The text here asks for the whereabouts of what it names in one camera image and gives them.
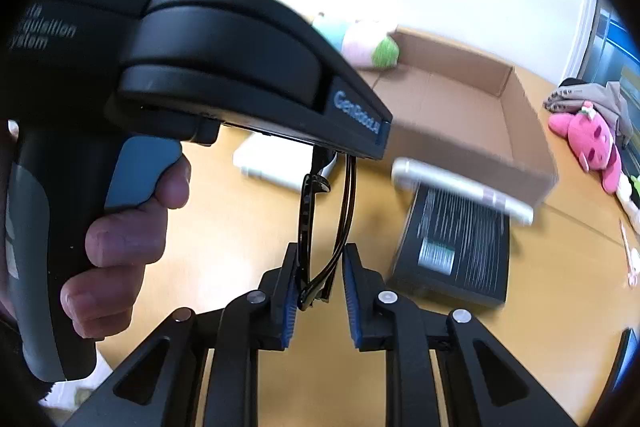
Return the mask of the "person left hand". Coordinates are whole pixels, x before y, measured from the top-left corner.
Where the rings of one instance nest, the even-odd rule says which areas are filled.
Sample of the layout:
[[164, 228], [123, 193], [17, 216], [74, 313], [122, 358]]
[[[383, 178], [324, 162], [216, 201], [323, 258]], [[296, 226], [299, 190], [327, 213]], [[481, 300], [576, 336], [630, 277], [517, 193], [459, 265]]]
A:
[[80, 337], [101, 340], [128, 329], [145, 268], [165, 251], [168, 211], [189, 200], [191, 171], [190, 161], [181, 156], [146, 202], [90, 225], [85, 248], [91, 268], [68, 280], [60, 294]]

